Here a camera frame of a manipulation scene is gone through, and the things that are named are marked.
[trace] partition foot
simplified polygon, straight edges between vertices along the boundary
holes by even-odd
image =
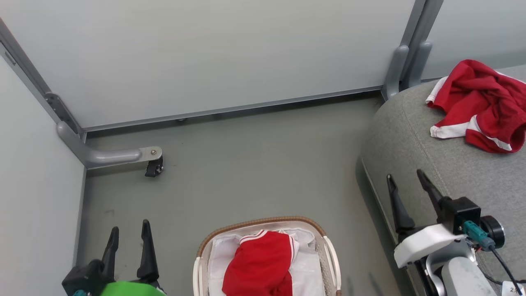
[[[146,172],[146,176],[155,177],[163,170],[163,150],[159,146],[111,151],[95,150],[86,146],[63,121],[57,123],[57,133],[88,170],[147,161],[150,170]]]
[[[409,65],[406,76],[402,80],[403,90],[420,84],[422,73],[432,48],[433,44],[429,41],[423,42],[418,46],[414,60]]]
[[[386,101],[400,91],[400,76],[402,75],[403,65],[406,63],[408,53],[409,47],[407,45],[399,46],[394,50],[393,58],[382,87],[382,96]]]

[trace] red clothing in basket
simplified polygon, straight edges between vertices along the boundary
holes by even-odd
[[[298,243],[288,234],[261,230],[240,241],[223,279],[226,296],[292,296],[290,265]]]
[[[517,152],[526,131],[526,84],[481,62],[464,60],[438,81],[426,99],[446,117],[431,127],[431,136],[466,137],[491,153]]]

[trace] laundry basket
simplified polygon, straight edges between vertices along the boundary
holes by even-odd
[[[251,235],[259,230],[303,229],[315,237],[315,249],[320,258],[323,288],[326,296],[341,296],[341,273],[336,251],[325,231],[316,222],[301,216],[287,216],[253,220],[218,229],[209,234],[201,243],[194,263],[194,296],[209,296],[208,265],[214,239],[237,234]]]

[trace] white label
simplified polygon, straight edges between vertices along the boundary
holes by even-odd
[[[519,289],[521,289],[522,295],[526,296],[524,294],[524,287],[521,284],[519,285]],[[510,281],[503,281],[502,282],[502,296],[517,296],[519,293],[517,292],[517,289],[515,288],[515,285]]]

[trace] white cloth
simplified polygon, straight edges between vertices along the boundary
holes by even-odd
[[[285,229],[298,243],[298,254],[289,272],[292,277],[294,296],[324,296],[323,277],[314,235],[303,229]],[[222,291],[223,277],[228,264],[239,247],[240,235],[232,234],[215,239],[208,261],[208,293],[210,296],[225,296]]]

